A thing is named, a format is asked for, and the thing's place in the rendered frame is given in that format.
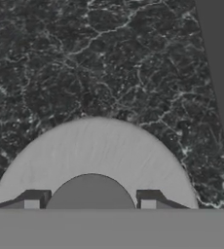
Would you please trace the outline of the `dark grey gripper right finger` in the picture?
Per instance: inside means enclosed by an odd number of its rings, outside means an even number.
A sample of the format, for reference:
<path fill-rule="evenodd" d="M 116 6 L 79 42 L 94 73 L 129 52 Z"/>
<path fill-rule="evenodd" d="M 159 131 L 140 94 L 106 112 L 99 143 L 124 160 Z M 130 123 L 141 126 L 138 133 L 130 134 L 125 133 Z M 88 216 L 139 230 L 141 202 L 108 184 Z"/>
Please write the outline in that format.
<path fill-rule="evenodd" d="M 167 199 L 160 190 L 137 190 L 137 209 L 187 209 L 180 203 Z"/>

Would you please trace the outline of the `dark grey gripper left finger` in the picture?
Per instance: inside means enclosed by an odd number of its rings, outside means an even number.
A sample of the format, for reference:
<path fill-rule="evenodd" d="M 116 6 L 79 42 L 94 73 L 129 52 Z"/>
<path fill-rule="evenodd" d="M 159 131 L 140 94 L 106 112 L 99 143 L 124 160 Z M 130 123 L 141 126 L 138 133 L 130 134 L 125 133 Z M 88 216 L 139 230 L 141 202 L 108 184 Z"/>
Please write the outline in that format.
<path fill-rule="evenodd" d="M 26 190 L 14 199 L 0 202 L 0 209 L 45 209 L 51 197 L 51 190 Z"/>

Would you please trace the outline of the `grey round blender lid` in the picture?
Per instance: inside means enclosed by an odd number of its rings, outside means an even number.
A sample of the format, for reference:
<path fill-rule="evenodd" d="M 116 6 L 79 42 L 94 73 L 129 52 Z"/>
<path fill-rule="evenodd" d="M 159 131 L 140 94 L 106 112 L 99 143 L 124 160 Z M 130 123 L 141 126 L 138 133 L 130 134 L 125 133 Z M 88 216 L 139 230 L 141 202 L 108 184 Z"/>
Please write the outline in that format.
<path fill-rule="evenodd" d="M 109 176 L 131 196 L 160 190 L 182 205 L 198 206 L 187 173 L 164 143 L 133 124 L 106 118 L 61 124 L 30 142 L 3 174 L 0 202 L 29 189 L 54 192 L 85 173 Z"/>

